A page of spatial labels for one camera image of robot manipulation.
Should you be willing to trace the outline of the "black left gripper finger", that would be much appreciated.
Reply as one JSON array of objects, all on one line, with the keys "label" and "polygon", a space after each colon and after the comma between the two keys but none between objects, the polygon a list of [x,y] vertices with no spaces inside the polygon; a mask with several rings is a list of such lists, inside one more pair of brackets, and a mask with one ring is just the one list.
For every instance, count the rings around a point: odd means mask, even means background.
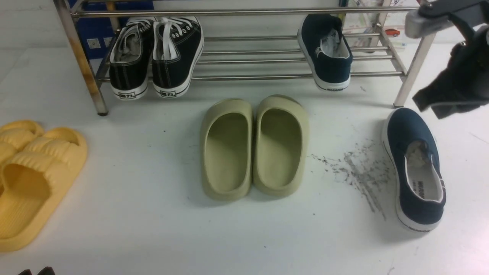
[{"label": "black left gripper finger", "polygon": [[38,275],[55,275],[52,267],[45,267],[38,272]]},{"label": "black left gripper finger", "polygon": [[18,275],[32,275],[32,272],[30,269],[23,270],[21,273]]}]

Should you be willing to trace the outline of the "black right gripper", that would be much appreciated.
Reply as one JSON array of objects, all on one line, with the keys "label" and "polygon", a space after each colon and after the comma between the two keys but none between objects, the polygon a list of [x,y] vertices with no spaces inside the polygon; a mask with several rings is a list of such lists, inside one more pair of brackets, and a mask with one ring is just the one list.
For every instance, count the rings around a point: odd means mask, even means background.
[{"label": "black right gripper", "polygon": [[470,41],[455,45],[445,70],[413,96],[418,110],[431,108],[442,120],[488,105],[488,51],[488,26],[479,28]]}]

